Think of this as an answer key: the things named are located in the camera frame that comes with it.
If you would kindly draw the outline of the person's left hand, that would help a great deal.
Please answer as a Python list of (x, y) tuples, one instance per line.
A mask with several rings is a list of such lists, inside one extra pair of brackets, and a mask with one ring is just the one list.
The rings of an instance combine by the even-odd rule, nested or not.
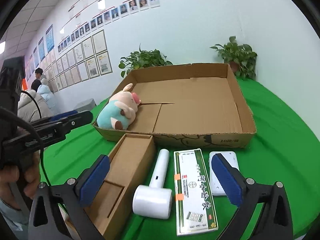
[[(27, 185), (23, 191), (24, 194), (31, 199), (35, 196), (38, 184), (41, 180), (39, 163), (40, 154), (39, 152), (34, 152), (33, 165), (24, 173)], [(8, 166), (1, 170), (1, 199), (15, 210), (20, 210), (21, 208), (10, 189), (10, 184), (16, 183), (19, 177), (20, 173), (17, 166)]]

